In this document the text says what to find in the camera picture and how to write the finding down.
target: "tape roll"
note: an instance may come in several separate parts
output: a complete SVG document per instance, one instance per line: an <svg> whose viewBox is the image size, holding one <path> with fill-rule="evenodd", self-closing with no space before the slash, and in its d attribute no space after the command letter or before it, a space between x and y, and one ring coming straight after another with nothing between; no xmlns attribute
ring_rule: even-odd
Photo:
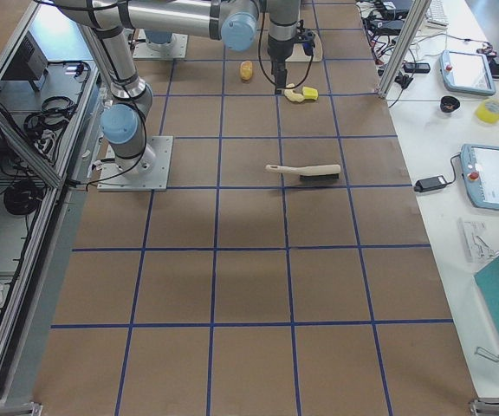
<svg viewBox="0 0 499 416"><path fill-rule="evenodd" d="M484 122L494 124L499 120L499 101L487 99L476 108L476 117Z"/></svg>

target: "black device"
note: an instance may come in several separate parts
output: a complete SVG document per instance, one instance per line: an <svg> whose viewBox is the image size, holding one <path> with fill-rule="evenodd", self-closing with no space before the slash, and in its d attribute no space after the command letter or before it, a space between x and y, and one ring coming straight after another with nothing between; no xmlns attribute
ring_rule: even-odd
<svg viewBox="0 0 499 416"><path fill-rule="evenodd" d="M3 204L9 214L28 215L37 210L43 199L43 189L32 180L20 180L9 186L3 195Z"/></svg>
<svg viewBox="0 0 499 416"><path fill-rule="evenodd" d="M384 20L401 20L407 17L412 8L413 0L373 0L375 9Z"/></svg>
<svg viewBox="0 0 499 416"><path fill-rule="evenodd" d="M431 72L431 65L428 62L406 62L404 72L407 74L428 74Z"/></svg>
<svg viewBox="0 0 499 416"><path fill-rule="evenodd" d="M403 20L379 20L374 19L368 22L367 28L372 31L375 36L394 36L399 35L404 27Z"/></svg>
<svg viewBox="0 0 499 416"><path fill-rule="evenodd" d="M431 178L420 179L413 186L415 192L428 192L443 189L448 185L444 176L433 176Z"/></svg>
<svg viewBox="0 0 499 416"><path fill-rule="evenodd" d="M38 81L42 78L48 58L30 32L26 34L3 75L4 81Z"/></svg>

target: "metal bracket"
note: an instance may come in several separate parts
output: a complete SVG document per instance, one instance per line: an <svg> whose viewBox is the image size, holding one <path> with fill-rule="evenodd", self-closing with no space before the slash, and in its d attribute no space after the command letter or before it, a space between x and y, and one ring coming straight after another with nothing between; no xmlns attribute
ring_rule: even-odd
<svg viewBox="0 0 499 416"><path fill-rule="evenodd" d="M146 61L172 61L173 59L186 58L186 49L188 46L188 35L172 35L174 42L167 47L163 45L162 50L153 50L148 48L145 43L138 43L133 53L134 60ZM139 30L138 37L146 39L146 33L143 29Z"/></svg>
<svg viewBox="0 0 499 416"><path fill-rule="evenodd" d="M169 167L171 165L172 154L172 136L152 136L147 138L147 145L155 152L156 159L152 164L152 169L147 173L139 175L125 176L120 175L116 178L109 179L109 182L100 182L97 187L100 191L164 191L166 183L169 179ZM113 159L114 152L109 146L107 149L106 158ZM119 175L121 171L114 163L109 163L103 166L101 170L101 178L111 178L114 175Z"/></svg>

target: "brush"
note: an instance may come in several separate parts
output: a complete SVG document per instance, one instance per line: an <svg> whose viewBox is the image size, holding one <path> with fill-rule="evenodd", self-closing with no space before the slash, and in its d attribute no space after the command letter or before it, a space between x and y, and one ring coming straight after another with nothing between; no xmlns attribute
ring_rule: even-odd
<svg viewBox="0 0 499 416"><path fill-rule="evenodd" d="M336 180L340 176L340 165L318 165L291 167L279 165L266 165L267 172L287 173L290 175L300 175L300 181L316 181L316 180Z"/></svg>

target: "yellow object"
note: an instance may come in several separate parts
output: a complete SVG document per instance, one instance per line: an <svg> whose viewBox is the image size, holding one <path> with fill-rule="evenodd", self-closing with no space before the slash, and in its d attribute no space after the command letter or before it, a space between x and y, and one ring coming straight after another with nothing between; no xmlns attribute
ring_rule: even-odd
<svg viewBox="0 0 499 416"><path fill-rule="evenodd" d="M240 78L244 81L249 81L253 76L253 62L244 61L240 64Z"/></svg>
<svg viewBox="0 0 499 416"><path fill-rule="evenodd" d="M305 97L303 96L303 94L296 93L293 88L294 84L288 84L286 88L284 88L284 96L292 102L304 101Z"/></svg>
<svg viewBox="0 0 499 416"><path fill-rule="evenodd" d="M301 89L301 93L306 100L317 100L319 98L319 91L315 88L304 87Z"/></svg>
<svg viewBox="0 0 499 416"><path fill-rule="evenodd" d="M499 120L499 101L492 99L484 100L476 108L475 115L479 120L490 124L496 123Z"/></svg>

